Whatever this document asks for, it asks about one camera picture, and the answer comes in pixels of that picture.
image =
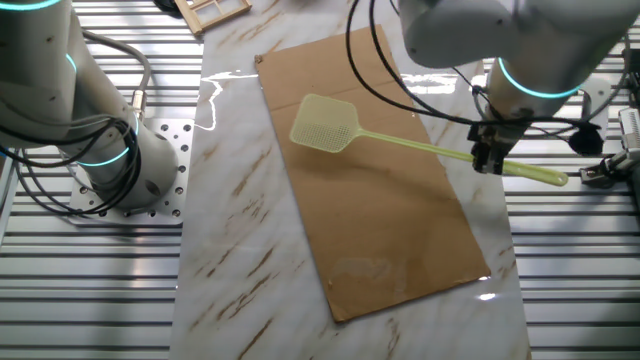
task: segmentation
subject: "marble surface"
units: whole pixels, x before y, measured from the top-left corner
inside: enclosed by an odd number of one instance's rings
[[[354,28],[366,25],[365,3]],[[492,276],[346,324],[333,322],[253,63],[254,55],[344,32],[350,3],[267,0],[205,35],[171,359],[527,359],[527,329],[499,177],[441,158]],[[407,57],[377,4],[408,86],[475,116],[451,70]],[[482,67],[461,67],[469,78]],[[423,118],[434,144],[469,151],[468,128]]]

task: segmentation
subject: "robotic arm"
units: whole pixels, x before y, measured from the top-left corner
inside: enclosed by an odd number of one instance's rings
[[[488,80],[493,119],[554,115],[578,90],[598,134],[576,136],[574,150],[600,153],[610,85],[589,78],[640,14],[637,0],[400,0],[405,46],[413,61],[444,68],[497,57]],[[502,172],[524,127],[472,129],[477,171]],[[585,138],[599,143],[583,149]]]
[[[142,122],[144,86],[130,106],[89,53],[71,0],[0,0],[0,146],[23,163],[7,149],[55,145],[78,160],[104,206],[69,214],[144,208],[173,185],[175,151]]]

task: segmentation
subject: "brown cardboard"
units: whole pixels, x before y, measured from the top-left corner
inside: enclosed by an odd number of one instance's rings
[[[353,32],[352,42],[365,79],[412,105],[380,64],[368,30]],[[300,102],[315,93],[353,103],[367,130],[429,142],[417,117],[383,103],[357,82],[344,35],[256,56],[256,67],[335,321],[489,276],[435,155],[367,138],[339,154],[289,140]]]

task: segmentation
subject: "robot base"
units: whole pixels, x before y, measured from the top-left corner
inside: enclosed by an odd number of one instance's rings
[[[144,225],[180,225],[183,222],[184,208],[187,200],[187,185],[191,162],[191,146],[193,143],[194,121],[181,119],[146,119],[149,130],[161,134],[175,149],[178,157],[178,172],[176,180],[160,200],[144,209],[125,212],[111,209],[100,215],[90,215],[86,218],[71,217],[70,221],[78,226],[119,224],[130,226]],[[88,177],[82,168],[78,167],[76,175],[85,184]],[[87,209],[102,200],[91,191],[87,191],[78,182],[74,182],[71,192],[70,206],[75,209]]]

